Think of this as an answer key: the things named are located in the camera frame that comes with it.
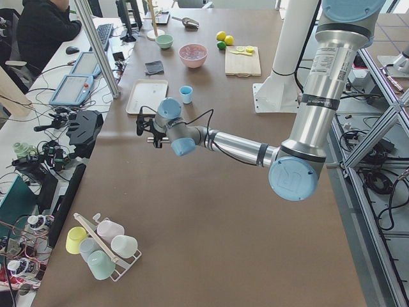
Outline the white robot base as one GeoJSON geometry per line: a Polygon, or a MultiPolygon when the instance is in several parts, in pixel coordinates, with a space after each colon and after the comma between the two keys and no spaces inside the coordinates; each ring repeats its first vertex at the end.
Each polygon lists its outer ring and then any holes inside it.
{"type": "Polygon", "coordinates": [[[297,112],[298,86],[295,73],[319,9],[318,0],[289,2],[270,76],[263,83],[253,84],[255,112],[297,112]]]}

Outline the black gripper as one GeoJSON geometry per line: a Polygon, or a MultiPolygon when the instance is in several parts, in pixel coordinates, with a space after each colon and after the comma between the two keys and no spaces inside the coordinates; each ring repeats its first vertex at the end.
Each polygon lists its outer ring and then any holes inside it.
{"type": "Polygon", "coordinates": [[[164,134],[157,132],[154,127],[154,115],[153,114],[139,114],[136,120],[136,134],[142,136],[144,132],[153,134],[153,145],[155,148],[162,148],[162,139],[164,134]]]}

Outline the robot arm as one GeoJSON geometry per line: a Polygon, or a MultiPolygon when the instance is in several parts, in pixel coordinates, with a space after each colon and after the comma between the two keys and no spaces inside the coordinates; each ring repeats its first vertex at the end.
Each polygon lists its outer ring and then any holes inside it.
{"type": "Polygon", "coordinates": [[[167,138],[177,156],[203,146],[245,164],[267,167],[272,190],[304,200],[318,185],[326,160],[324,142],[357,51],[371,45],[383,1],[290,1],[270,76],[253,90],[257,113],[295,113],[288,139],[273,147],[191,126],[181,104],[164,99],[153,115],[138,114],[137,134],[167,138]]]}

